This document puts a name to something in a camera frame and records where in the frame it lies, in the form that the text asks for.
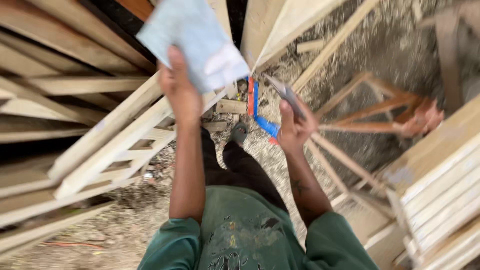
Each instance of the black pants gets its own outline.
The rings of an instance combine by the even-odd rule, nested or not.
[[[282,197],[260,164],[237,143],[231,141],[223,149],[227,170],[216,160],[215,143],[210,133],[202,127],[202,156],[205,185],[232,185],[249,188],[262,195],[269,203],[288,213]]]

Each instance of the person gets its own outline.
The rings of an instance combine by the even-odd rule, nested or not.
[[[291,191],[308,228],[306,252],[287,207],[255,159],[241,145],[248,130],[237,124],[225,145],[227,170],[216,160],[210,134],[201,128],[202,98],[190,83],[182,53],[168,49],[172,69],[160,65],[159,82],[177,123],[176,172],[168,217],[154,234],[139,270],[370,270],[378,269],[344,217],[332,210],[303,154],[315,130],[280,102],[278,143],[287,159]]]

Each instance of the sawdust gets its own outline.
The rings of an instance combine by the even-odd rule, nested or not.
[[[332,14],[320,20],[314,27],[289,45],[289,52],[278,63],[265,72],[285,82],[294,82],[301,72],[315,59],[318,52],[296,53],[296,44],[318,38],[329,39],[349,18],[361,3],[348,0]],[[433,14],[435,8],[451,4],[447,0],[424,0],[421,3],[425,15]],[[441,84],[435,35],[432,29],[418,30],[414,27],[414,16],[410,0],[382,1],[360,26],[337,50],[328,63],[300,92],[300,97],[317,110],[343,87],[356,72],[373,72],[406,91],[430,95]],[[259,90],[259,115],[280,123],[279,97],[265,85],[261,78]],[[359,87],[352,95],[327,114],[324,121],[375,102],[375,96],[365,87]],[[279,146],[268,142],[269,135],[251,117],[241,116],[249,126],[249,135],[244,143],[250,153],[270,176],[287,208],[290,211],[297,236],[304,243],[306,228],[296,210],[290,193],[287,165]],[[214,113],[212,121],[227,121],[223,132],[212,134],[216,143],[217,159],[224,167],[221,152],[233,126],[231,114]],[[324,136],[343,149],[361,166],[369,171],[396,159],[402,152],[397,139],[392,135],[354,134],[326,132]],[[151,161],[154,169],[152,178],[127,189],[109,195],[119,204],[90,220],[73,225],[60,233],[54,240],[85,242],[99,239],[95,244],[104,250],[90,247],[36,246],[0,264],[0,269],[75,269],[110,270],[135,269],[142,258],[147,243],[154,231],[168,218],[169,193],[174,173],[174,157],[168,148],[175,149],[175,142],[158,153]],[[305,150],[307,160],[317,179],[330,199],[340,194],[330,181],[319,162]],[[359,178],[347,170],[329,154],[334,169],[344,181],[351,185]],[[365,243],[368,234],[386,224],[386,219],[352,201],[345,201],[336,208],[352,224],[353,230]]]

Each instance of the hand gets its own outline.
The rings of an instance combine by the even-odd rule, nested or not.
[[[298,98],[297,102],[305,115],[305,120],[294,117],[290,104],[285,100],[280,101],[282,126],[278,131],[277,141],[285,154],[303,154],[303,144],[318,126],[312,111]]]
[[[202,96],[188,79],[185,59],[177,47],[170,46],[168,59],[172,69],[160,63],[159,82],[175,114],[177,126],[198,126],[203,112]]]

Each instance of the slide sandal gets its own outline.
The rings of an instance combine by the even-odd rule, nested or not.
[[[243,144],[245,139],[248,135],[248,127],[242,122],[237,122],[235,126],[233,126],[232,133],[230,134],[230,138],[228,141],[234,141],[240,145]]]

